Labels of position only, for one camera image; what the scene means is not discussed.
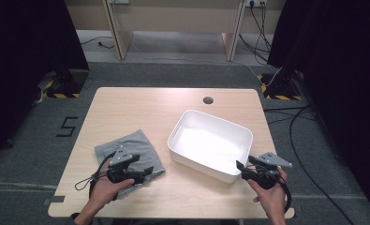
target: wooden table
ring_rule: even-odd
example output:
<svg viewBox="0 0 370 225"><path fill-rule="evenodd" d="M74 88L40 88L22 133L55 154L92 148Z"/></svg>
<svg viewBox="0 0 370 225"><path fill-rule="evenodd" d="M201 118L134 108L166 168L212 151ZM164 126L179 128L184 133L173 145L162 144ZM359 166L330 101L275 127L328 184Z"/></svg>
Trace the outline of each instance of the wooden table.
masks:
<svg viewBox="0 0 370 225"><path fill-rule="evenodd" d="M214 99L212 104L203 102ZM98 214L106 218L266 218L254 190L243 180L226 184L170 158L168 137L186 110L196 110L249 128L254 135L250 155L271 151L274 143L261 108L259 95L251 89L213 88L126 88L97 90L79 137L67 162L53 202L52 217L69 217L80 212L88 200L88 187L74 185L95 172L98 162L94 147L141 129L160 157L166 173L111 202ZM286 218L292 218L289 209Z"/></svg>

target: power socket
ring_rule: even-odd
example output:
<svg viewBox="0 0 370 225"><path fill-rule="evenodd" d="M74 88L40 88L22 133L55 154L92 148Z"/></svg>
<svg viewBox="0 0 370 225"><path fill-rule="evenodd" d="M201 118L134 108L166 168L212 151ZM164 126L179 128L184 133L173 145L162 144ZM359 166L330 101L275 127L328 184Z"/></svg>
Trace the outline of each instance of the power socket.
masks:
<svg viewBox="0 0 370 225"><path fill-rule="evenodd" d="M254 1L254 8L262 8L263 3L264 3L264 6L267 5L267 0L253 0L253 1ZM246 0L245 6L251 7L251 0Z"/></svg>

